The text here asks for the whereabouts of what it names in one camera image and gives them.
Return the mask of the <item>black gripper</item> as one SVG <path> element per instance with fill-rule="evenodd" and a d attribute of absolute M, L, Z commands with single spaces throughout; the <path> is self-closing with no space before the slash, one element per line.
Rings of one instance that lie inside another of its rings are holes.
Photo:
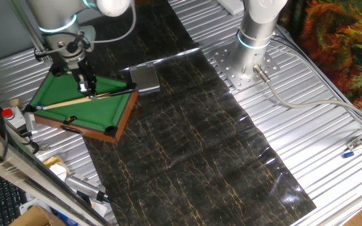
<path fill-rule="evenodd" d="M 72 76 L 76 82 L 78 82 L 78 91 L 82 95 L 87 95 L 88 91 L 90 95 L 97 95 L 96 92 L 96 74 L 94 73 L 94 69 L 92 64 L 88 61 L 87 58 L 79 62 L 72 62 L 69 65 L 69 69 L 72 72 Z"/>

